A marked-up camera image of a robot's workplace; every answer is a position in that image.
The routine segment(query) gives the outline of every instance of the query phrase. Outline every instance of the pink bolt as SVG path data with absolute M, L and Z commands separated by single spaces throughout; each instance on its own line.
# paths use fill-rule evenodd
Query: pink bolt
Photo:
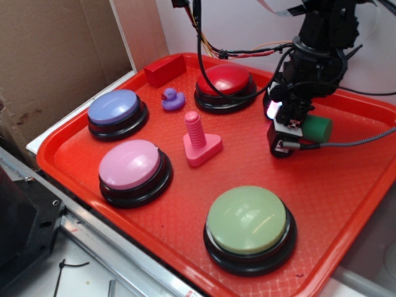
M 192 147 L 196 149 L 204 147 L 206 138 L 199 114 L 195 111 L 190 111 L 184 116 L 184 122 L 186 123 Z
M 190 111 L 184 116 L 188 134 L 184 135 L 184 149 L 190 166 L 199 166 L 223 149 L 222 138 L 215 134 L 206 134 L 202 128 L 200 116 Z

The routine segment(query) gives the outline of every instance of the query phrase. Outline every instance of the bolt thread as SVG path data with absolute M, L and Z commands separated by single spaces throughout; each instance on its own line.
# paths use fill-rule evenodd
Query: bolt thread
M 195 111 L 186 114 L 184 118 L 192 147 L 198 149 L 206 145 L 205 132 L 200 121 L 200 116 Z

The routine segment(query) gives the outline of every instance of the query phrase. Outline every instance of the orange tray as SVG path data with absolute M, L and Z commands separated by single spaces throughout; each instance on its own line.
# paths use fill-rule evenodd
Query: orange tray
M 262 97 L 233 114 L 199 111 L 193 93 L 200 74 L 196 54 L 183 54 L 187 71 L 160 88 L 140 71 L 119 88 L 146 102 L 150 119 L 128 139 L 153 142 L 170 158 L 174 178 L 166 192 L 138 209 L 109 206 L 99 191 L 98 166 L 117 142 L 99 142 L 83 112 L 52 133 L 37 155 L 38 164 L 84 202 L 137 240 L 181 275 L 212 296 L 312 296 L 341 261 L 396 177 L 396 135 L 350 148 L 295 152 L 286 159 L 270 154 Z M 225 61 L 204 58 L 210 67 Z M 259 87 L 269 73 L 248 68 Z M 161 107 L 161 92 L 184 92 L 186 106 Z M 396 106 L 337 92 L 314 100 L 312 114 L 332 118 L 330 141 L 360 140 L 396 123 Z M 218 134 L 224 149 L 197 168 L 187 164 L 184 115 L 196 110 L 204 131 Z M 274 192 L 291 210 L 298 227 L 296 250 L 278 270 L 261 277 L 237 277 L 214 264 L 202 237 L 209 208 L 223 192 L 243 185 Z

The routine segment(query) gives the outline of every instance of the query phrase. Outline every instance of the led light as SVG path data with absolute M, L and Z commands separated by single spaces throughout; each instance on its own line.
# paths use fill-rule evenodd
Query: led light
M 271 101 L 270 106 L 267 109 L 267 116 L 270 119 L 274 119 L 274 117 L 277 115 L 277 111 L 279 107 L 281 107 L 282 102 L 274 102 Z

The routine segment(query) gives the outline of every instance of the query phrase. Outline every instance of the rubber duck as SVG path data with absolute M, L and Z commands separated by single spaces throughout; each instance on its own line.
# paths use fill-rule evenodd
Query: rubber duck
M 161 95 L 162 107 L 164 110 L 178 110 L 186 103 L 186 97 L 182 92 L 177 92 L 174 88 L 167 88 Z

